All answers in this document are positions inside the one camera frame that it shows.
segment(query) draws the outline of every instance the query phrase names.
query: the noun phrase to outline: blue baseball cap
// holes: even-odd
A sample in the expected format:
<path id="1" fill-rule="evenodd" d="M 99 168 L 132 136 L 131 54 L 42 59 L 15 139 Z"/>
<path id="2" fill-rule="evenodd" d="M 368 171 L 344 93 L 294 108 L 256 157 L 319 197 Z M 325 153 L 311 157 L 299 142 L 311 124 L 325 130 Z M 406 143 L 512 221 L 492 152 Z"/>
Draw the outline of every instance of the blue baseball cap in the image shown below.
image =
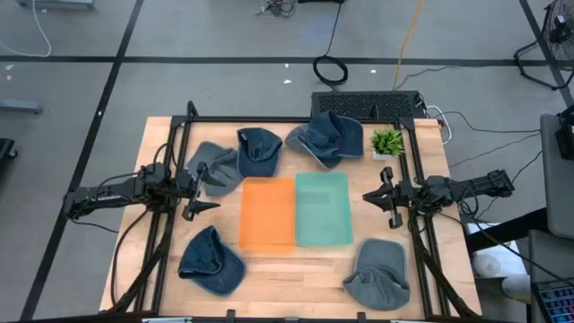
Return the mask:
<path id="1" fill-rule="evenodd" d="M 362 158 L 362 124 L 329 110 L 312 118 L 308 125 L 293 129 L 285 143 L 295 151 L 311 153 L 321 165 L 332 169 L 343 157 Z"/>
<path id="2" fill-rule="evenodd" d="M 309 148 L 307 143 L 307 134 L 309 125 L 301 125 L 294 128 L 285 138 L 285 144 L 292 150 L 298 153 L 309 153 L 321 166 L 330 170 L 341 162 L 343 157 L 319 157 L 315 155 Z"/>
<path id="3" fill-rule="evenodd" d="M 179 277 L 191 279 L 218 296 L 231 294 L 245 277 L 245 263 L 210 225 L 187 245 L 179 263 Z"/>
<path id="4" fill-rule="evenodd" d="M 279 136 L 263 128 L 237 131 L 239 156 L 237 170 L 245 177 L 272 177 L 277 171 L 281 145 Z"/>

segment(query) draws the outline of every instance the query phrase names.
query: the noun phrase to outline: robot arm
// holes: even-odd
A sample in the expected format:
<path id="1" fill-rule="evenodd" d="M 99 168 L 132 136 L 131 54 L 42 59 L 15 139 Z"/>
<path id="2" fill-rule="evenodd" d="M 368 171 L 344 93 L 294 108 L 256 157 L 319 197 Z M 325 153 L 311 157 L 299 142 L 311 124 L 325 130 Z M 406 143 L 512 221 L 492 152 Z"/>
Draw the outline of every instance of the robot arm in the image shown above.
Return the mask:
<path id="1" fill-rule="evenodd" d="M 134 204 L 143 204 L 154 211 L 167 212 L 166 199 L 188 198 L 189 202 L 182 216 L 192 221 L 196 214 L 220 206 L 197 200 L 200 196 L 201 183 L 223 186 L 219 180 L 209 176 L 204 162 L 199 164 L 194 177 L 186 171 L 176 178 L 170 175 L 170 170 L 160 162 L 156 162 L 143 166 L 132 178 L 122 183 L 77 188 L 64 197 L 64 215 L 76 220 L 101 208 Z"/>
<path id="2" fill-rule="evenodd" d="M 363 200 L 380 207 L 383 211 L 391 213 L 389 225 L 396 229 L 403 224 L 403 218 L 397 212 L 398 206 L 408 207 L 411 217 L 408 221 L 417 221 L 416 216 L 424 214 L 432 216 L 440 212 L 443 207 L 453 203 L 462 202 L 468 197 L 488 195 L 507 197 L 512 195 L 514 186 L 504 170 L 495 170 L 486 176 L 465 181 L 454 181 L 442 176 L 430 176 L 423 181 L 419 188 L 414 188 L 411 181 L 401 180 L 393 186 L 393 170 L 386 167 L 380 172 L 383 185 L 375 191 L 363 195 Z M 478 318 L 465 301 L 458 296 L 457 291 L 450 284 L 436 265 L 430 252 L 422 242 L 421 233 L 413 231 L 413 247 L 418 257 L 435 277 L 437 284 L 444 291 L 447 298 L 461 316 Z"/>
<path id="3" fill-rule="evenodd" d="M 414 188 L 410 180 L 401 180 L 393 186 L 393 170 L 385 167 L 380 172 L 383 185 L 362 196 L 363 200 L 391 213 L 391 229 L 403 225 L 403 218 L 397 212 L 398 206 L 412 208 L 423 214 L 435 214 L 443 207 L 480 195 L 507 197 L 512 195 L 514 186 L 506 171 L 495 170 L 480 178 L 454 181 L 443 176 L 429 176 L 419 188 Z"/>

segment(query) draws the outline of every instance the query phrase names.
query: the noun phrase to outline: wheel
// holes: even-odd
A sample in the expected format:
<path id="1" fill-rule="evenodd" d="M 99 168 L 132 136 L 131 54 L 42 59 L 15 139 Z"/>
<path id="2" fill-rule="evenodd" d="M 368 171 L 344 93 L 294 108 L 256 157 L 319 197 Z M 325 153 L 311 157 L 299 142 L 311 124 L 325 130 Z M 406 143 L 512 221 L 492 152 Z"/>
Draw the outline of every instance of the wheel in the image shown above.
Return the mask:
<path id="1" fill-rule="evenodd" d="M 8 158 L 10 159 L 14 159 L 18 157 L 18 151 L 15 149 L 12 149 L 9 153 L 8 153 Z"/>

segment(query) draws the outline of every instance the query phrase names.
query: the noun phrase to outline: wire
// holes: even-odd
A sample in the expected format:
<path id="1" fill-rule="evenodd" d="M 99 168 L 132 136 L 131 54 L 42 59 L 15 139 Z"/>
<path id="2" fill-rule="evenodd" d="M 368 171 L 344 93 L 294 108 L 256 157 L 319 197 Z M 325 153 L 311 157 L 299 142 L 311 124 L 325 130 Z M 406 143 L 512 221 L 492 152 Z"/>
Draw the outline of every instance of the wire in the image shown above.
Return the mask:
<path id="1" fill-rule="evenodd" d="M 398 62 L 396 63 L 395 81 L 393 82 L 393 91 L 396 91 L 396 84 L 398 82 L 398 77 L 401 74 L 401 63 L 403 62 L 404 50 L 406 49 L 406 44 L 409 42 L 409 38 L 411 37 L 411 33 L 413 32 L 414 25 L 416 24 L 416 20 L 419 17 L 419 13 L 421 12 L 423 2 L 424 2 L 424 0 L 419 0 L 419 4 L 416 7 L 416 12 L 414 12 L 413 20 L 411 21 L 411 25 L 409 26 L 409 30 L 408 30 L 408 32 L 406 32 L 406 36 L 404 37 L 403 46 L 401 47 L 401 54 L 398 56 Z"/>
<path id="2" fill-rule="evenodd" d="M 554 279 L 557 279 L 557 280 L 559 280 L 559 281 L 565 283 L 566 285 L 568 285 L 568 286 L 574 288 L 574 284 L 573 284 L 573 283 L 571 283 L 571 282 L 567 281 L 566 279 L 564 279 L 564 278 L 562 278 L 562 277 L 556 275 L 555 273 L 551 272 L 550 270 L 546 269 L 545 267 L 538 265 L 537 263 L 535 263 L 535 262 L 534 262 L 533 260 L 531 260 L 530 258 L 524 257 L 524 256 L 520 255 L 520 253 L 514 251 L 511 247 L 507 246 L 506 244 L 504 244 L 504 243 L 502 243 L 502 242 L 500 242 L 500 241 L 494 239 L 488 232 L 486 232 L 486 231 L 483 229 L 483 227 L 481 226 L 481 224 L 479 224 L 479 223 L 476 221 L 476 219 L 473 219 L 473 220 L 474 220 L 474 223 L 476 224 L 476 226 L 478 227 L 479 232 L 482 233 L 488 240 L 490 240 L 490 241 L 496 243 L 496 244 L 499 245 L 499 246 L 504 247 L 504 248 L 507 249 L 508 251 L 512 252 L 514 255 L 516 255 L 516 256 L 522 258 L 523 260 L 529 262 L 531 265 L 537 267 L 538 269 L 544 271 L 546 274 L 552 276 Z"/>
<path id="3" fill-rule="evenodd" d="M 295 10 L 297 8 L 297 0 L 287 0 L 287 2 L 283 0 L 268 0 L 266 7 L 261 7 L 261 12 L 257 13 L 256 15 L 270 13 L 275 17 L 282 17 L 289 19 L 295 14 Z"/>
<path id="4" fill-rule="evenodd" d="M 395 91 L 399 90 L 400 88 L 403 87 L 403 85 L 406 83 L 406 81 L 411 78 L 411 77 L 416 77 L 422 74 L 425 74 L 427 72 L 440 72 L 442 70 L 448 69 L 448 68 L 453 68 L 453 67 L 483 67 L 483 66 L 460 66 L 460 65 L 447 65 L 447 66 L 442 66 L 440 68 L 425 68 L 422 71 L 420 71 L 419 73 L 415 73 L 415 74 L 409 74 L 407 76 L 404 77 L 403 81 L 398 84 L 395 87 Z"/>
<path id="5" fill-rule="evenodd" d="M 106 227 L 103 226 L 103 225 L 99 225 L 99 224 L 96 224 L 96 223 L 81 223 L 81 222 L 78 222 L 78 221 L 75 220 L 75 219 L 71 219 L 71 220 L 72 220 L 73 223 L 76 223 L 76 224 L 80 224 L 80 225 L 90 225 L 90 226 L 93 226 L 93 227 L 96 227 L 96 228 L 100 228 L 100 229 L 105 230 L 105 231 L 108 231 L 108 232 L 117 233 L 117 231 L 115 231 L 115 230 L 111 230 L 111 229 L 109 229 L 109 228 L 106 228 Z"/>
<path id="6" fill-rule="evenodd" d="M 6 50 L 16 54 L 16 55 L 20 55 L 20 56 L 24 56 L 24 57 L 49 57 L 52 54 L 52 44 L 50 43 L 50 40 L 48 39 L 48 37 L 46 36 L 46 33 L 42 29 L 42 26 L 39 24 L 38 15 L 36 14 L 36 0 L 32 0 L 32 14 L 34 15 L 34 20 L 36 21 L 36 25 L 38 26 L 39 33 L 42 34 L 44 41 L 46 41 L 46 45 L 48 45 L 48 53 L 46 53 L 44 55 L 42 55 L 42 54 L 27 54 L 27 53 L 23 53 L 21 51 L 9 48 L 8 46 L 3 44 L 2 42 L 0 42 L 0 46 L 5 48 Z"/>
<path id="7" fill-rule="evenodd" d="M 92 199 L 94 200 L 94 202 L 98 202 L 98 197 L 100 197 L 100 190 L 104 186 L 104 184 L 106 184 L 107 182 L 114 180 L 114 179 L 122 179 L 122 178 L 133 177 L 133 176 L 137 176 L 137 172 L 131 172 L 131 173 L 127 173 L 127 174 L 116 175 L 116 176 L 112 176 L 112 177 L 108 177 L 107 179 L 104 179 L 98 185 L 98 188 L 96 188 L 96 193 L 93 195 Z"/>
<path id="8" fill-rule="evenodd" d="M 329 52 L 331 51 L 331 46 L 333 46 L 333 38 L 335 37 L 335 31 L 337 29 L 337 23 L 339 22 L 339 15 L 341 14 L 342 4 L 343 3 L 340 3 L 339 8 L 337 9 L 337 15 L 335 17 L 335 24 L 333 25 L 333 31 L 331 32 L 331 39 L 329 40 L 329 47 L 327 48 L 327 50 L 323 56 L 316 57 L 315 60 L 313 60 L 313 73 L 315 73 L 315 76 L 322 83 L 328 85 L 335 92 L 339 92 L 339 90 L 337 88 L 335 88 L 336 85 L 343 85 L 349 79 L 349 69 L 347 68 L 347 65 L 345 65 L 341 60 L 328 55 Z M 326 77 L 324 77 L 323 75 L 321 75 L 321 73 L 318 70 L 317 65 L 322 60 L 329 61 L 329 62 L 339 66 L 339 68 L 341 68 L 341 70 L 343 71 L 343 77 L 341 77 L 338 80 L 330 80 L 330 79 L 327 79 Z"/>
<path id="9" fill-rule="evenodd" d="M 540 157 L 540 155 L 542 154 L 542 151 L 540 151 L 539 153 L 536 154 L 536 157 L 534 157 L 534 159 L 532 159 L 531 161 L 529 161 L 526 165 L 524 165 L 520 170 L 518 170 L 518 173 L 514 176 L 514 178 L 510 181 L 512 184 L 514 184 L 514 182 L 517 180 L 518 176 L 520 175 L 520 173 L 522 173 L 523 170 L 525 170 L 526 168 L 528 168 L 528 166 L 532 165 L 533 162 L 535 162 L 538 157 Z M 486 211 L 491 209 L 492 204 L 494 204 L 494 201 L 496 201 L 497 199 L 499 199 L 498 196 L 494 197 L 491 201 L 490 204 L 488 204 L 488 207 L 485 208 L 477 217 L 476 220 L 480 219 L 481 216 L 483 216 L 484 213 L 486 213 Z"/>
<path id="10" fill-rule="evenodd" d="M 333 38 L 335 37 L 335 31 L 337 30 L 337 23 L 339 22 L 339 14 L 341 13 L 341 5 L 339 4 L 339 8 L 337 9 L 337 15 L 335 17 L 335 24 L 333 25 L 333 31 L 331 31 L 331 40 L 329 40 L 329 47 L 326 49 L 326 52 L 323 56 L 327 56 L 331 51 L 331 46 L 333 45 Z"/>
<path id="11" fill-rule="evenodd" d="M 111 281 L 109 286 L 109 296 L 114 306 L 116 306 L 117 304 L 116 293 L 114 290 L 116 289 L 117 255 L 119 254 L 119 248 L 121 247 L 122 242 L 124 242 L 124 239 L 126 238 L 127 234 L 135 227 L 137 223 L 139 223 L 144 218 L 144 216 L 148 213 L 148 211 L 149 209 L 146 208 L 145 211 L 143 211 L 143 213 L 141 213 L 137 218 L 135 218 L 135 220 L 126 228 L 126 230 L 122 233 L 122 236 L 117 241 L 116 250 L 114 250 L 114 258 L 112 259 Z"/>
<path id="12" fill-rule="evenodd" d="M 524 138 L 522 138 L 522 139 L 519 139 L 519 140 L 517 140 L 517 141 L 509 142 L 509 143 L 504 144 L 504 145 L 502 145 L 502 146 L 493 148 L 493 149 L 491 149 L 491 150 L 488 151 L 488 152 L 479 153 L 479 154 L 477 154 L 475 157 L 469 157 L 469 158 L 463 159 L 462 161 L 459 161 L 459 162 L 455 162 L 454 164 L 448 165 L 448 166 L 449 166 L 449 168 L 456 167 L 456 166 L 460 165 L 460 164 L 463 163 L 463 162 L 473 161 L 473 160 L 475 160 L 475 159 L 477 159 L 477 158 L 479 158 L 479 157 L 483 157 L 484 155 L 487 155 L 487 154 L 489 154 L 489 153 L 494 153 L 494 152 L 496 152 L 497 150 L 506 148 L 506 147 L 508 147 L 508 146 L 510 146 L 510 145 L 512 145 L 512 144 L 522 143 L 522 142 L 525 141 L 526 139 L 532 138 L 532 137 L 538 136 L 538 135 L 540 135 L 540 132 L 539 132 L 539 133 L 536 133 L 536 134 L 533 134 L 533 135 L 527 135 L 526 137 L 524 137 Z"/>
<path id="13" fill-rule="evenodd" d="M 528 134 L 528 133 L 537 133 L 540 132 L 540 129 L 536 129 L 536 130 L 490 130 L 490 129 L 480 129 L 477 127 L 473 127 L 470 122 L 468 122 L 468 120 L 466 119 L 465 115 L 463 115 L 461 112 L 458 111 L 448 111 L 448 112 L 443 112 L 443 115 L 446 114 L 457 114 L 458 116 L 462 117 L 462 119 L 466 122 L 466 124 L 473 129 L 474 131 L 479 131 L 479 132 L 486 132 L 486 133 L 494 133 L 494 134 Z"/>
<path id="14" fill-rule="evenodd" d="M 448 130 L 448 139 L 447 139 L 447 141 L 442 142 L 442 144 L 443 145 L 448 144 L 450 139 L 452 139 L 452 131 L 450 130 L 450 126 L 448 125 L 447 118 L 445 117 L 444 113 L 442 113 L 442 110 L 439 109 L 439 107 L 437 107 L 437 106 L 428 106 L 427 109 L 435 109 L 436 111 L 439 112 L 439 114 L 442 117 L 442 120 L 445 122 L 445 126 L 447 127 L 447 130 Z"/>

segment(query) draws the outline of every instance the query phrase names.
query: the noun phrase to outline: metal stand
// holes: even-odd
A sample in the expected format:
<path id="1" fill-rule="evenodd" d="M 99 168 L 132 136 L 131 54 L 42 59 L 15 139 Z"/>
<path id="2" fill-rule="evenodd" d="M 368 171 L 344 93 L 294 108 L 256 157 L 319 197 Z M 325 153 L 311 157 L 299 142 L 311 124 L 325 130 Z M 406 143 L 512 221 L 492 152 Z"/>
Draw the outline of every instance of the metal stand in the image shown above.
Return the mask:
<path id="1" fill-rule="evenodd" d="M 544 42 L 544 31 L 546 29 L 546 23 L 548 22 L 548 19 L 550 18 L 550 9 L 551 9 L 551 5 L 549 4 L 548 6 L 546 6 L 544 8 L 544 10 L 546 11 L 546 15 L 544 16 L 544 23 L 542 26 L 542 30 L 540 31 L 540 35 L 536 38 L 535 41 L 533 41 L 532 43 L 519 48 L 515 53 L 514 53 L 514 61 L 516 62 L 518 68 L 520 69 L 520 74 L 522 76 L 524 76 L 525 78 L 527 78 L 530 81 L 534 81 L 536 83 L 539 83 L 541 85 L 544 85 L 546 87 L 551 88 L 553 91 L 559 90 L 559 89 L 563 89 L 565 87 L 567 87 L 570 84 L 570 81 L 572 81 L 572 78 L 574 78 L 574 71 L 572 71 L 572 73 L 570 74 L 570 76 L 568 77 L 568 80 L 566 81 L 565 84 L 563 85 L 552 85 L 548 82 L 542 81 L 538 78 L 535 78 L 531 75 L 529 75 L 526 72 L 526 69 L 524 68 L 524 66 L 522 65 L 522 63 L 520 62 L 520 57 L 523 56 L 525 53 L 529 52 L 530 50 L 534 49 L 536 47 L 536 45 L 540 45 L 540 49 L 543 51 L 544 53 L 544 57 L 546 58 L 546 61 L 548 62 L 548 64 L 550 65 L 556 65 L 560 68 L 560 65 L 557 64 L 557 62 L 554 60 L 554 58 L 552 57 L 552 54 L 550 54 L 550 49 L 548 49 L 548 47 L 546 46 L 546 43 Z"/>
<path id="2" fill-rule="evenodd" d="M 0 99 L 0 111 L 42 113 L 42 104 L 36 101 Z"/>

